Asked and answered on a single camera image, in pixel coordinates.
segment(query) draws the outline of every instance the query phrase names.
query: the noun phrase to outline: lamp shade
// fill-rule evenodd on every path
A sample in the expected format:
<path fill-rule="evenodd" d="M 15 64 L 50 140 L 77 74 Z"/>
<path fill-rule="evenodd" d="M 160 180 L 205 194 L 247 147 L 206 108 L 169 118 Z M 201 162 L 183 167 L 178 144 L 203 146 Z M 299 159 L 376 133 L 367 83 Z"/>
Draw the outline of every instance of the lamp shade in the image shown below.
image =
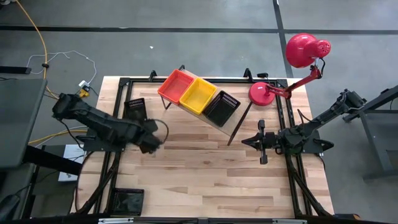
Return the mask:
<path fill-rule="evenodd" d="M 329 54 L 330 42 L 318 40 L 311 34 L 296 34 L 286 45 L 286 59 L 295 68 L 311 65 L 316 58 Z"/>

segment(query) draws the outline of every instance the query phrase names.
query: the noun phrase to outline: concrete floor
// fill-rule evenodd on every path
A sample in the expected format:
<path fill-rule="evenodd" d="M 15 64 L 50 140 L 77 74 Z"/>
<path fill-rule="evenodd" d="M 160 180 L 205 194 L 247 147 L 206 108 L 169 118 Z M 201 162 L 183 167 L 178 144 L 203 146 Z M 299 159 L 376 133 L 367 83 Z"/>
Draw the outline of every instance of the concrete floor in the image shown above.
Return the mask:
<path fill-rule="evenodd" d="M 25 0 L 22 3 L 38 26 L 278 28 L 272 0 Z M 381 31 L 398 29 L 397 1 L 279 0 L 279 6 L 285 29 L 375 31 L 367 32 L 368 35 L 317 35 L 331 42 L 332 51 L 325 58 L 324 77 L 307 85 L 314 116 L 329 108 L 345 88 L 371 100 L 398 83 L 395 70 L 398 35 L 383 35 Z M 14 4 L 0 10 L 0 24 L 30 25 Z M 166 75 L 181 64 L 203 76 L 240 77 L 246 67 L 254 73 L 268 72 L 270 77 L 287 76 L 277 33 L 43 32 L 43 36 L 49 52 L 77 50 L 94 60 L 98 74 L 92 86 L 97 90 L 105 75 L 148 75 L 153 69 Z M 291 36 L 286 34 L 285 38 L 289 40 Z M 25 66 L 30 55 L 43 53 L 35 32 L 0 31 L 0 37 L 3 65 Z M 71 56 L 67 60 L 60 55 L 50 62 L 48 80 L 54 92 L 75 92 L 77 84 L 93 74 L 91 63 L 77 55 Z M 41 63 L 37 58 L 31 67 L 40 70 Z M 308 75 L 308 70 L 293 68 L 292 75 L 302 78 Z M 96 97 L 87 102 L 95 105 Z M 44 98 L 32 139 L 64 129 L 50 116 L 53 104 L 53 99 Z M 398 108 L 398 102 L 392 107 Z M 335 143 L 325 153 L 335 212 L 398 223 L 398 181 L 365 183 L 362 180 L 364 174 L 380 167 L 360 120 L 346 124 L 335 119 L 322 127 L 320 134 Z M 68 136 L 49 142 L 68 143 L 74 143 Z"/>

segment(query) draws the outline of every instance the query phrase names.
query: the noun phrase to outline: red desk lamp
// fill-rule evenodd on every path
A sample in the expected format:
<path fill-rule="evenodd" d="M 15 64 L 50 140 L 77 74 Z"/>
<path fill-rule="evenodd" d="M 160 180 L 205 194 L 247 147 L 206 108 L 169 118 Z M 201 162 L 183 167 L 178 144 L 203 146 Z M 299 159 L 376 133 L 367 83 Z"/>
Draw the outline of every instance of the red desk lamp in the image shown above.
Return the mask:
<path fill-rule="evenodd" d="M 292 91 L 308 82 L 322 78 L 323 67 L 325 61 L 323 57 L 328 55 L 331 45 L 327 40 L 317 40 L 311 34 L 296 34 L 286 45 L 286 59 L 295 68 L 304 68 L 311 65 L 311 73 L 309 76 L 301 79 L 300 81 L 291 84 L 287 88 L 277 88 L 264 82 L 258 82 L 250 87 L 249 98 L 259 106 L 266 106 L 275 98 L 275 94 L 289 99 L 292 97 Z M 322 69 L 318 69 L 318 58 L 323 61 Z"/>

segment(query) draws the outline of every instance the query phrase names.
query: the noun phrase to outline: wooden table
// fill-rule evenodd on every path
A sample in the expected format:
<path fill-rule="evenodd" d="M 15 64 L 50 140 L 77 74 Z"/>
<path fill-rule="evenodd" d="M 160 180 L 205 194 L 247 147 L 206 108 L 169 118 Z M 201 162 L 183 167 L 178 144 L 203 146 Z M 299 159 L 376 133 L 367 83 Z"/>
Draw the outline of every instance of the wooden table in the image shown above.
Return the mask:
<path fill-rule="evenodd" d="M 113 113 L 120 77 L 104 77 L 97 108 Z M 297 79 L 288 79 L 289 84 Z M 143 217 L 236 217 L 292 218 L 292 199 L 284 156 L 268 150 L 268 164 L 260 165 L 260 153 L 241 144 L 257 133 L 257 122 L 264 119 L 266 131 L 278 131 L 277 105 L 253 105 L 234 141 L 229 136 L 172 105 L 164 110 L 157 94 L 160 83 L 134 83 L 132 99 L 144 97 L 147 115 L 165 121 L 170 134 L 153 155 L 141 154 L 133 145 L 126 147 L 119 166 L 116 187 L 145 189 Z M 218 84 L 239 101 L 249 103 L 250 84 Z M 291 98 L 295 121 L 297 109 L 311 118 L 305 87 Z M 287 114 L 282 100 L 284 114 Z M 123 104 L 119 109 L 122 115 Z M 82 206 L 98 185 L 103 152 L 95 152 L 85 164 L 78 183 L 78 206 Z M 333 213 L 323 164 L 314 155 L 303 154 L 307 184 L 324 208 Z M 300 208 L 304 212 L 301 190 Z M 104 191 L 101 211 L 106 206 Z"/>

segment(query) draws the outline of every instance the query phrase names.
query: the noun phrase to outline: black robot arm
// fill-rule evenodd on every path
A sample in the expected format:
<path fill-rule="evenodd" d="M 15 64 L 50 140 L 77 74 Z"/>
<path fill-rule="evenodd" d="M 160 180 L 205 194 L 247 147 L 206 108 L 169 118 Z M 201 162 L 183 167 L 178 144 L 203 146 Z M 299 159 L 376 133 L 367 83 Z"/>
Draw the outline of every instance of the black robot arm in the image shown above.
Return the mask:
<path fill-rule="evenodd" d="M 275 134 L 264 133 L 265 123 L 260 120 L 259 132 L 252 138 L 242 140 L 242 143 L 261 151 L 261 164 L 267 164 L 266 149 L 270 148 L 276 149 L 279 154 L 322 153 L 333 147 L 333 143 L 320 139 L 317 129 L 339 115 L 359 109 L 365 102 L 356 92 L 345 89 L 328 110 L 309 122 L 282 129 Z"/>
<path fill-rule="evenodd" d="M 131 142 L 139 146 L 142 153 L 153 153 L 162 144 L 152 134 L 157 129 L 154 122 L 148 128 L 138 121 L 114 118 L 88 105 L 77 95 L 61 93 L 52 111 L 55 119 L 75 119 L 94 130 L 96 138 L 114 146 L 124 147 Z"/>

